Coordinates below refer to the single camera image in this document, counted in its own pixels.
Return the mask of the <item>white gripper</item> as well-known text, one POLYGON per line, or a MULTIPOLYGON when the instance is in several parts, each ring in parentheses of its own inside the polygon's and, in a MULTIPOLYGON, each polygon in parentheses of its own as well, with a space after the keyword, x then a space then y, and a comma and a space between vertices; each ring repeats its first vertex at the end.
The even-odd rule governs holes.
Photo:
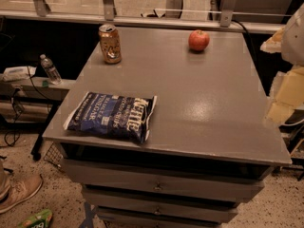
POLYGON ((304 104, 304 4, 260 49, 280 53, 282 59, 297 66, 288 72, 279 71, 273 79, 263 123, 282 125, 304 104))

